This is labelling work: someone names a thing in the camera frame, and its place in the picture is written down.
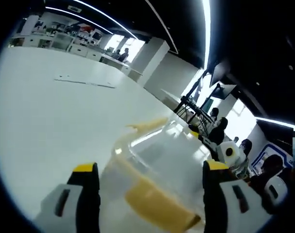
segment black ceiling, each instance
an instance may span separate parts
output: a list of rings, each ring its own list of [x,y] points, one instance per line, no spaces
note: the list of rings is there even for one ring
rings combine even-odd
[[[84,2],[107,13],[131,31],[165,39],[175,51],[165,29],[145,0]],[[177,56],[202,67],[205,51],[202,0],[149,2],[168,28],[179,52]],[[108,29],[118,27],[101,14],[72,0],[48,0],[46,5],[63,10],[67,10],[68,5],[76,6],[82,9],[79,15]],[[234,83],[241,90],[239,97],[254,115],[294,124],[295,7],[289,2],[278,1],[271,4],[262,0],[210,0],[210,8],[210,64],[224,57],[229,59],[231,74],[236,80]],[[291,143],[291,129],[266,123],[260,123],[260,126],[270,140],[280,137],[282,141]]]

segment white tabletop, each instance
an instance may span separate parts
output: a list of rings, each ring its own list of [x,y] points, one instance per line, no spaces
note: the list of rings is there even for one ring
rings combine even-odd
[[[57,82],[59,75],[110,79],[115,89]],[[102,172],[127,124],[172,111],[121,71],[77,55],[6,49],[0,59],[0,175],[28,218],[78,164]]]

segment white table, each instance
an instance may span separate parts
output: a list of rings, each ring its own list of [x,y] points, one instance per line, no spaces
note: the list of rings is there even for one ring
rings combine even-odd
[[[110,79],[115,89],[57,82]],[[78,164],[100,173],[127,124],[172,111],[121,71],[69,53],[8,48],[0,59],[0,174],[26,217]]]

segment dark hair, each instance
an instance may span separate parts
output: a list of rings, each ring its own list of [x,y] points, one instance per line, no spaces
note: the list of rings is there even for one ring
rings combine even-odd
[[[226,127],[227,127],[227,124],[228,124],[228,120],[225,117],[222,117],[220,119],[220,124],[219,124],[219,126],[217,128],[225,130]]]
[[[219,114],[219,109],[218,108],[212,108],[211,116],[216,117],[218,114]]]
[[[271,171],[275,169],[281,169],[282,167],[283,167],[283,160],[277,154],[273,154],[269,156],[267,159],[265,159],[262,165],[263,172]]]
[[[252,142],[249,139],[245,139],[241,142],[241,145],[244,146],[244,153],[246,156],[249,155],[251,149],[252,149]]]

